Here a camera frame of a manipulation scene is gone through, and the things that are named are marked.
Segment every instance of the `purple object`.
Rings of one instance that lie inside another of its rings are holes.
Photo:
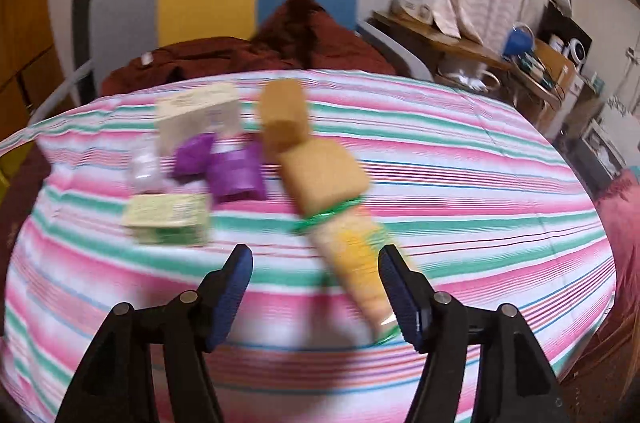
[[[175,151],[174,177],[204,174],[209,165],[211,147],[216,140],[212,132],[188,139]]]
[[[238,150],[211,154],[207,183],[216,203],[267,199],[261,155],[259,142]]]

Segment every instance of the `clear plastic object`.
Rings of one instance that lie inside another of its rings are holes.
[[[136,194],[162,192],[162,161],[158,137],[145,134],[133,144],[129,156],[127,180]]]

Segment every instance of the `sponge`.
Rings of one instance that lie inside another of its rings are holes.
[[[258,99],[264,158],[275,162],[284,152],[310,137],[305,91],[296,79],[267,83]]]
[[[311,217],[364,194],[369,176],[330,138],[311,138],[278,157],[280,177],[298,212]]]

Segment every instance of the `gray panel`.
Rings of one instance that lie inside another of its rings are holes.
[[[91,0],[89,42],[98,95],[102,81],[158,47],[157,0]]]

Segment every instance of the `chair armrest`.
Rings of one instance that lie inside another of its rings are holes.
[[[362,20],[358,21],[356,32],[375,49],[383,54],[385,59],[399,70],[403,77],[433,82],[433,76],[422,61],[388,35],[382,33],[375,26]]]
[[[62,82],[58,86],[58,88],[47,97],[42,105],[36,109],[36,111],[31,115],[28,125],[32,126],[33,124],[37,124],[41,120],[44,120],[47,117],[47,114],[53,111],[56,106],[62,101],[62,99],[69,94],[74,85],[91,74],[91,70],[93,68],[94,66],[91,62],[91,59],[78,67],[78,69],[73,72],[71,77],[65,79],[65,81]]]

